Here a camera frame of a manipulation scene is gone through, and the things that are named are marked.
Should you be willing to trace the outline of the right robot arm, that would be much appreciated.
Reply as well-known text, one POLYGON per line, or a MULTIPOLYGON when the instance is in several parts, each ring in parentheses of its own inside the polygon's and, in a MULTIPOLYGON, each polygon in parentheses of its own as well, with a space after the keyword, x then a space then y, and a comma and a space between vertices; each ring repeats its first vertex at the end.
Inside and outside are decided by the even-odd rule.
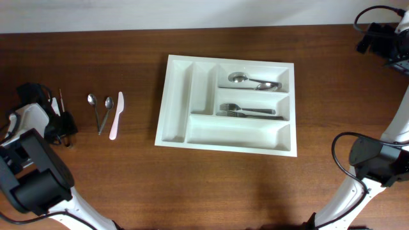
MULTIPOLYGON (((389 66, 408 75, 408 10, 390 7, 400 16, 396 27, 371 23, 362 31, 356 50, 372 52, 386 59, 389 66)), ((349 169, 341 168, 346 178, 331 201, 313 213, 301 229, 348 229, 370 200, 395 182, 408 180, 408 95, 405 94, 396 115, 375 139, 356 132, 335 136, 331 154, 338 167, 336 143, 344 136, 356 138, 349 153, 349 169)))

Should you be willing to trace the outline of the metal fork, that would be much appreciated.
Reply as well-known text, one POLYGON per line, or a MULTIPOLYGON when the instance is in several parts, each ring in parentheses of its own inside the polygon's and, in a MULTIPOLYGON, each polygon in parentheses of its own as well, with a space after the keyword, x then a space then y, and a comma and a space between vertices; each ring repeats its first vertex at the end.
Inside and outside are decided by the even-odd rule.
POLYGON ((233 111, 219 111, 216 113, 217 116, 227 116, 234 118, 254 118, 254 119, 269 119, 269 120, 284 120, 282 116, 260 116, 260 115, 248 115, 242 112, 233 111))
POLYGON ((274 109, 249 109, 249 108, 242 108, 235 103, 223 103, 219 105, 219 109, 221 111, 250 111, 250 112, 259 112, 264 114, 271 114, 275 115, 276 111, 274 109))

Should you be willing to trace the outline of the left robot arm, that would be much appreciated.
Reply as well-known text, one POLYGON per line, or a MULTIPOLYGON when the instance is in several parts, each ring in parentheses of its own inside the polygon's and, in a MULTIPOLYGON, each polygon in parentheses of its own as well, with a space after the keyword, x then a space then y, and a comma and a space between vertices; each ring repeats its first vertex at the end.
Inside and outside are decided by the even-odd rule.
POLYGON ((119 229, 88 204, 75 189, 70 170, 45 140, 47 113, 37 103, 8 115, 6 136, 1 140, 1 191, 29 220, 1 218, 25 225, 53 219, 68 229, 119 229))

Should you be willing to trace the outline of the small teaspoon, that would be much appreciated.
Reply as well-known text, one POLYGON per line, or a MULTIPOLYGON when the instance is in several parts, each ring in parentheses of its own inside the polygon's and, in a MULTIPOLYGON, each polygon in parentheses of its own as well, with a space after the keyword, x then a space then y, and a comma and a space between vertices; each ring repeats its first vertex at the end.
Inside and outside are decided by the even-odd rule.
POLYGON ((97 130, 98 132, 100 131, 100 122, 99 122, 99 116, 98 116, 98 111, 97 111, 97 99, 96 96, 92 93, 90 93, 87 96, 88 103, 93 107, 94 112, 95 112, 95 119, 96 119, 96 125, 97 125, 97 130))
POLYGON ((105 100, 105 108, 106 108, 106 113, 103 116, 102 122, 100 124, 100 128, 98 131, 98 134, 100 135, 105 127, 105 124, 107 122, 107 118, 109 116, 109 112, 111 111, 111 109, 114 107, 114 100, 112 97, 107 97, 105 100))

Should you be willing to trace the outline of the large spoon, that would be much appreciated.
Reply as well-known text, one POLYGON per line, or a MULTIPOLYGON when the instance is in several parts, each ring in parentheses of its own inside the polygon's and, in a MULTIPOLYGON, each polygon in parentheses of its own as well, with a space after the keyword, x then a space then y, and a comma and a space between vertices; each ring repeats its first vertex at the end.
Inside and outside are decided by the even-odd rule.
POLYGON ((233 88, 233 89, 242 89, 242 90, 256 90, 256 91, 275 91, 282 87, 280 82, 264 82, 258 84, 255 88, 233 88))
POLYGON ((264 80, 251 79, 244 72, 233 72, 233 73, 228 75, 228 80, 230 82, 234 82, 234 83, 240 83, 240 82, 245 82, 245 81, 253 81, 253 82, 257 82, 258 84, 260 84, 260 83, 268 82, 268 81, 264 81, 264 80))

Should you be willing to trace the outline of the metal tongs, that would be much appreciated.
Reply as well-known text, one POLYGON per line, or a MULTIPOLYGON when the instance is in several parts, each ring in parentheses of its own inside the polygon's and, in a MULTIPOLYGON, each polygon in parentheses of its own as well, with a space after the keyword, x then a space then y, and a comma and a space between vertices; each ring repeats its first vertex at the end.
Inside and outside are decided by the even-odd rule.
POLYGON ((59 89, 59 97, 60 97, 61 110, 62 110, 61 117, 63 120, 63 128, 65 131, 65 134, 63 136, 63 144, 65 145, 66 148, 73 148, 73 143, 72 143, 69 129, 68 129, 68 122, 67 122, 68 115, 65 111, 65 105, 63 102, 63 95, 62 95, 61 89, 59 89))

